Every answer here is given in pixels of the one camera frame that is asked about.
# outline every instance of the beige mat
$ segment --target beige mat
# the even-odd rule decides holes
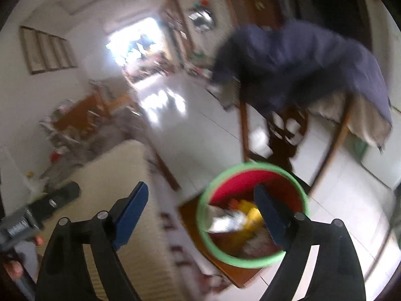
[[[161,229],[159,211],[150,184],[145,146],[126,141],[79,169],[71,177],[81,187],[81,197],[58,211],[46,222],[41,233],[45,243],[61,217],[71,221],[92,218],[109,210],[117,199],[127,197],[138,181],[149,186],[149,202],[127,245],[118,251],[120,261],[132,285],[143,301],[184,300],[179,289],[178,272]],[[97,296],[107,300],[90,252],[85,246],[89,273]],[[43,254],[45,246],[39,248]]]

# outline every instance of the white object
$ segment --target white object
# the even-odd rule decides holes
[[[392,133],[383,152],[370,147],[362,158],[362,165],[381,182],[395,189],[401,182],[401,112],[391,109]]]

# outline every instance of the round container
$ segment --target round container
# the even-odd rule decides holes
[[[241,268],[262,268],[271,266],[284,257],[283,250],[254,259],[230,256],[220,250],[206,232],[208,204],[226,208],[232,198],[253,201],[253,188],[258,183],[264,183],[270,195],[284,201],[293,212],[300,211],[308,215],[308,197],[296,179],[282,168],[269,163],[243,163],[224,171],[210,183],[200,197],[196,222],[209,252],[226,264]]]

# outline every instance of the metal screw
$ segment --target metal screw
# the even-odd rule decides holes
[[[336,218],[336,219],[333,221],[333,223],[334,223],[335,225],[337,225],[339,228],[342,227],[342,226],[344,225],[344,222],[343,222],[342,220],[338,219],[338,218]]]
[[[50,206],[53,207],[53,208],[56,208],[56,207],[57,207],[57,204],[56,204],[56,202],[55,202],[53,199],[50,199],[50,200],[49,200],[49,204],[50,204]]]
[[[305,219],[305,215],[302,213],[295,213],[294,217],[298,220],[298,221],[303,221]]]
[[[60,226],[64,226],[67,223],[68,223],[68,218],[66,218],[66,217],[63,217],[62,219],[59,220]]]
[[[106,211],[101,211],[101,212],[99,212],[99,213],[97,214],[97,218],[98,218],[98,219],[105,219],[108,215],[109,215],[108,212],[106,212]]]

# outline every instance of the green basket rim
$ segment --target green basket rim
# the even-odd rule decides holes
[[[196,209],[196,224],[198,226],[199,230],[199,235],[202,238],[203,243],[205,244],[207,250],[217,259],[220,261],[236,266],[236,267],[241,267],[241,268],[263,268],[263,267],[268,267],[271,266],[272,264],[282,260],[285,255],[285,251],[281,250],[276,252],[275,254],[272,254],[270,256],[265,256],[261,258],[256,258],[256,259],[242,259],[242,258],[237,258],[230,256],[229,254],[226,254],[222,250],[220,250],[212,241],[211,237],[209,236],[209,233],[206,232],[205,228],[205,215],[206,215],[206,209],[207,205],[213,196],[213,193],[216,191],[217,187],[221,186],[224,182],[228,181],[235,175],[241,173],[241,172],[248,172],[252,170],[267,170],[271,172],[278,173],[288,180],[295,186],[297,189],[299,195],[302,198],[302,203],[304,207],[304,213],[305,215],[309,215],[309,207],[308,207],[308,197],[305,194],[303,188],[301,185],[296,181],[296,179],[290,175],[287,171],[283,170],[281,167],[278,167],[276,165],[270,164],[270,163],[257,163],[257,162],[252,162],[252,163],[242,163],[235,165],[226,171],[222,172],[218,177],[212,180],[212,182],[209,184],[208,188],[205,190],[205,192],[200,196],[199,202],[198,202],[198,207]]]

